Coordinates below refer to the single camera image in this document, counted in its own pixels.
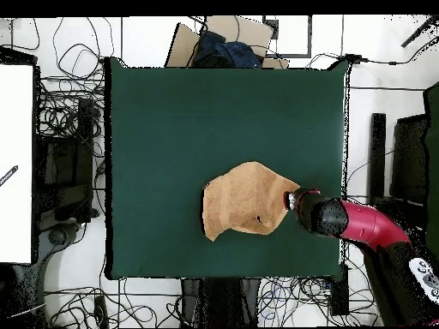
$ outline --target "black cable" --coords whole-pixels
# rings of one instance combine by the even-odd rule
[[[202,30],[203,30],[204,27],[206,28],[206,31],[203,32],[203,33],[201,34],[200,38],[199,38],[198,41],[195,43],[195,45],[194,45],[194,49],[192,50],[192,54],[190,55],[189,60],[188,60],[188,63],[186,64],[186,68],[189,67],[190,62],[192,61],[192,58],[193,58],[194,55],[195,55],[195,49],[196,49],[196,47],[200,44],[200,42],[202,41],[202,39],[204,38],[204,34],[206,34],[206,32],[209,31],[209,28],[207,27],[207,17],[206,17],[206,16],[204,16],[204,21],[201,21],[201,20],[199,20],[199,19],[196,19],[196,18],[193,17],[193,16],[188,16],[188,17],[189,17],[190,19],[192,19],[193,21],[196,21],[196,22],[202,24],[202,28],[201,28],[201,30],[200,30],[200,33],[202,32]]]
[[[27,48],[27,47],[21,46],[21,45],[14,45],[14,44],[12,44],[13,42],[11,42],[10,45],[0,45],[0,46],[10,46],[11,49],[13,47],[15,47],[15,48],[18,48],[18,49],[23,49],[25,51],[36,51],[39,48],[39,41],[40,41],[40,39],[39,39],[39,31],[38,31],[37,22],[36,22],[35,18],[32,18],[32,19],[33,19],[33,24],[35,26],[35,32],[37,33],[37,46],[35,46],[34,48]]]
[[[238,39],[239,39],[239,34],[241,33],[241,27],[239,26],[239,20],[238,20],[238,17],[237,17],[236,15],[234,15],[234,17],[235,17],[235,21],[237,22],[237,26],[238,26],[238,35],[237,35],[237,38],[236,38],[236,40],[235,40],[235,42],[237,42]]]
[[[250,48],[251,48],[251,47],[263,48],[263,49],[265,49],[266,51],[271,51],[272,53],[274,53],[274,54],[276,55],[277,59],[279,60],[280,67],[281,67],[282,69],[284,69],[284,66],[282,65],[282,57],[280,56],[280,54],[279,54],[277,51],[272,51],[270,48],[267,48],[266,46],[263,46],[263,45],[249,45],[249,47],[250,47]]]
[[[385,153],[384,156],[389,155],[389,154],[391,154],[391,153],[393,153],[393,152],[394,152],[394,150],[391,150],[390,152]],[[366,166],[367,164],[369,164],[369,163],[370,163],[370,161],[368,161],[367,163],[364,163],[364,164],[360,165],[356,170],[354,170],[354,171],[351,173],[351,175],[347,178],[347,183],[346,183],[346,184],[349,183],[349,181],[351,180],[352,176],[354,175],[354,173],[355,173],[356,171],[358,171],[358,170],[360,170],[361,168],[365,167],[365,166]]]
[[[420,52],[423,51],[424,48],[427,48],[429,45],[435,45],[439,42],[439,35],[434,37],[433,39],[429,40],[427,43],[425,43],[423,46],[421,46],[415,53],[405,62],[379,62],[379,61],[373,61],[368,58],[362,58],[362,62],[366,63],[377,63],[377,64],[389,64],[389,65],[401,65],[401,64],[408,64],[412,60],[415,59],[415,56]]]

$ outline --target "tangled wires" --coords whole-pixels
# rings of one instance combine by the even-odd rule
[[[114,44],[112,38],[111,23],[104,18],[110,28],[112,52],[114,54]],[[104,69],[101,62],[102,54],[99,45],[99,38],[93,23],[89,18],[87,21],[93,31],[93,37],[96,42],[96,50],[83,43],[77,43],[60,57],[56,47],[56,36],[63,25],[64,18],[60,21],[57,30],[53,34],[52,45],[55,51],[57,68],[64,76],[50,76],[41,78],[41,106],[40,106],[40,135],[56,137],[81,137],[78,133],[78,104],[81,99],[90,99],[93,101],[95,111],[92,114],[93,119],[93,138],[97,138],[102,133],[102,121],[100,120],[104,111]],[[67,70],[63,65],[63,60],[72,52],[81,48],[76,57],[75,63],[71,70]],[[93,70],[87,75],[75,75],[75,68],[84,53],[91,54],[95,57]]]
[[[350,274],[361,274],[367,284],[358,290],[349,288],[348,315],[330,315],[331,282],[325,278],[268,278],[261,287],[258,302],[258,315],[262,318],[259,326],[295,326],[294,314],[304,305],[316,307],[326,326],[375,326],[379,315],[364,266],[351,260],[349,247],[346,253]]]
[[[123,290],[125,290],[126,279],[124,280]],[[170,318],[178,320],[180,323],[188,324],[184,321],[179,311],[181,296],[177,296],[175,304],[168,302],[166,310],[168,315],[159,321],[156,312],[147,305],[133,305],[126,291],[123,293],[128,304],[123,304],[113,295],[105,293],[101,288],[84,287],[80,289],[67,289],[60,291],[46,292],[50,295],[73,295],[50,319],[50,328],[69,328],[69,329],[98,329],[102,323],[106,323],[109,329],[118,329],[122,323],[127,320],[133,320],[139,328],[155,327],[160,328]],[[117,312],[104,316],[102,311],[94,306],[94,300],[97,296],[104,296],[107,302],[117,306]],[[147,318],[141,318],[141,312],[147,313]]]

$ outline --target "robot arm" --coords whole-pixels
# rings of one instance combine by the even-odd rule
[[[308,232],[359,242],[386,326],[439,323],[439,279],[395,222],[371,206],[327,198],[317,189],[299,188],[284,198]]]

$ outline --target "cable bundle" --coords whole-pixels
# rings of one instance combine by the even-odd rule
[[[360,272],[368,285],[367,289],[353,290],[350,294],[350,302],[366,302],[361,308],[354,308],[346,316],[330,316],[330,282],[325,278],[268,278],[261,287],[261,294],[258,301],[258,315],[260,326],[294,326],[294,314],[304,305],[316,306],[323,317],[333,326],[375,326],[379,315],[371,312],[370,309],[375,305],[375,299],[370,290],[367,275],[361,270],[363,266],[357,266],[351,261],[349,248],[346,250],[346,263],[352,272]],[[361,296],[362,300],[353,299]],[[372,319],[369,324],[360,322],[359,315],[368,315]]]

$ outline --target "dark blue fabric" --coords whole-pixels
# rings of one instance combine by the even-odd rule
[[[193,67],[260,68],[261,63],[248,45],[241,42],[226,43],[224,37],[205,32],[201,36]]]

